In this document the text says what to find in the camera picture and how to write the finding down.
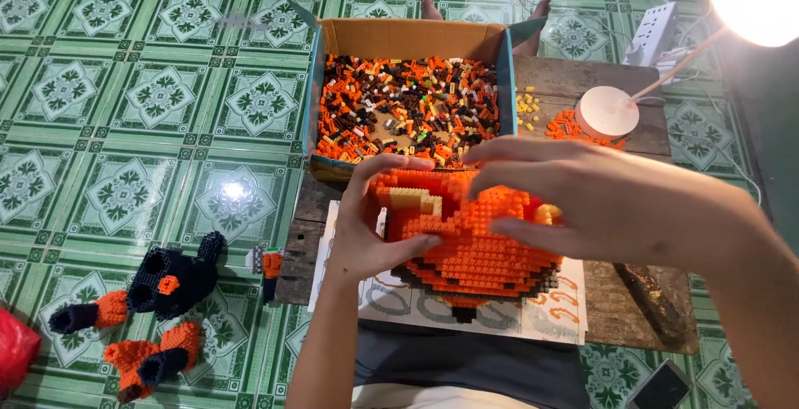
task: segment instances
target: smartphone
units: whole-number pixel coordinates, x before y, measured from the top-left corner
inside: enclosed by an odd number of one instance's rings
[[[666,359],[657,370],[633,392],[627,409],[674,409],[688,395],[691,382],[671,359]]]

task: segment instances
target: cardboard box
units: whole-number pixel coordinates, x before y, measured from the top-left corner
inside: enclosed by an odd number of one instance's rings
[[[328,54],[364,59],[464,58],[495,64],[499,135],[517,135],[512,48],[546,23],[546,17],[514,25],[473,24],[421,19],[316,19],[289,0],[295,13],[315,34],[311,53],[311,81],[305,95],[302,139],[310,171],[317,179],[349,179],[354,164],[313,155],[316,122]]]

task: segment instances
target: green tile floor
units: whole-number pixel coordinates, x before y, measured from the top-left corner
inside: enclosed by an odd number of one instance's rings
[[[282,407],[308,326],[302,307],[259,303],[244,265],[253,245],[281,246],[301,177],[298,108],[308,83],[311,31],[285,23],[286,0],[0,0],[0,303],[39,329],[57,307],[125,288],[153,245],[196,251],[222,231],[230,254],[204,319],[202,362],[154,396],[119,406],[105,345],[153,339],[168,323],[136,315],[122,327],[43,333],[41,356],[3,407],[145,409]],[[419,0],[295,0],[323,17],[417,17]],[[434,0],[448,20],[509,24],[537,0]],[[701,0],[673,0],[676,45],[704,14]],[[543,54],[618,62],[627,36],[656,0],[553,0]],[[224,26],[230,14],[268,32]],[[686,37],[708,34],[704,22]],[[668,89],[672,131],[699,130],[710,144],[672,137],[682,166],[747,188],[749,173],[715,53]],[[280,89],[285,115],[270,119],[239,98]],[[273,97],[264,101],[271,102]],[[714,111],[719,105],[722,114]],[[221,197],[226,183],[252,199]],[[586,345],[595,409],[625,406],[666,357],[694,380],[685,409],[754,408],[703,282],[692,280],[702,350],[693,357]]]

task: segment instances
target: gray shorts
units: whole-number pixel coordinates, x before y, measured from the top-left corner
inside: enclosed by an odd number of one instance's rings
[[[355,385],[456,386],[540,409],[589,409],[576,346],[359,320]]]

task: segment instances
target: desk lamp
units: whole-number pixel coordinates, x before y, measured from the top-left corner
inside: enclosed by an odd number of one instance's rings
[[[592,87],[578,101],[575,118],[580,128],[598,139],[618,139],[638,124],[637,101],[685,67],[700,52],[732,31],[764,47],[780,47],[799,37],[799,0],[710,0],[724,26],[694,48],[658,81],[628,96],[616,87]]]

